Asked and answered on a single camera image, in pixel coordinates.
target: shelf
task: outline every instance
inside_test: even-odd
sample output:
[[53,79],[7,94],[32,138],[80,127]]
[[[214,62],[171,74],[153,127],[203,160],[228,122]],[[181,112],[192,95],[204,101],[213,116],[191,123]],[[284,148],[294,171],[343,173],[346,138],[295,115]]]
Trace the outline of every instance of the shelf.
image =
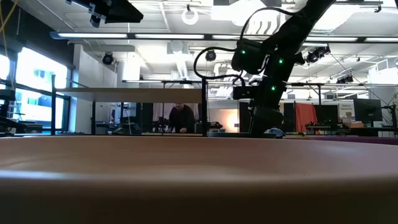
[[96,102],[201,103],[201,89],[64,88],[57,92]]

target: ceiling duct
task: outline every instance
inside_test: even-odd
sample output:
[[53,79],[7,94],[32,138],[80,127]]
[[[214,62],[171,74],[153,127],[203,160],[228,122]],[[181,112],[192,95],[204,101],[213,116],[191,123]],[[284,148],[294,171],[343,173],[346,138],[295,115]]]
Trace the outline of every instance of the ceiling duct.
[[167,44],[167,53],[175,55],[175,63],[180,74],[180,79],[188,80],[187,64],[185,63],[186,57],[184,57],[184,54],[188,53],[188,44],[183,43],[181,40],[173,40]]

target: glass window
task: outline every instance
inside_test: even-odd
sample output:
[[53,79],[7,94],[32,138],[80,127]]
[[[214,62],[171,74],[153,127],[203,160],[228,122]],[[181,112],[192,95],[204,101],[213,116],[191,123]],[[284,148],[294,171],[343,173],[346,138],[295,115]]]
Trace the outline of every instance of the glass window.
[[[55,128],[62,128],[64,100],[57,98]],[[35,121],[43,128],[51,128],[51,96],[41,95],[28,90],[16,89],[16,108],[13,118],[22,121]]]
[[23,48],[22,52],[18,54],[17,83],[51,91],[52,75],[56,75],[56,88],[66,87],[68,75],[66,66],[28,48]]
[[4,55],[0,55],[0,78],[2,80],[7,80],[9,73],[10,73],[10,60]]

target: security camera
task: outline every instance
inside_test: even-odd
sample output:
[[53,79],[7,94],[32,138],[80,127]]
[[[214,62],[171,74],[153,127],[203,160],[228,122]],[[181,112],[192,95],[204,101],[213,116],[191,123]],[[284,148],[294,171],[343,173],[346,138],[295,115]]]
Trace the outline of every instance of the security camera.
[[102,58],[102,63],[104,63],[104,65],[112,65],[113,61],[113,53],[106,52],[104,58]]
[[214,52],[214,50],[207,51],[206,60],[208,62],[212,62],[212,61],[216,60],[216,52]]

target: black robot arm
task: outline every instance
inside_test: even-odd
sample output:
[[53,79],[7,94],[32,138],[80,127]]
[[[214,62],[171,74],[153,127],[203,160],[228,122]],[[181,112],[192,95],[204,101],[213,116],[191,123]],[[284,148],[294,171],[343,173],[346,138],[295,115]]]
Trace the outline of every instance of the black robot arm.
[[251,74],[264,71],[265,75],[258,86],[239,86],[233,92],[235,100],[252,99],[249,104],[252,135],[262,134],[267,129],[282,124],[279,101],[286,91],[286,82],[294,64],[305,63],[299,50],[314,25],[334,2],[335,0],[308,0],[304,8],[294,13],[277,33],[263,43],[247,39],[238,42],[232,68]]

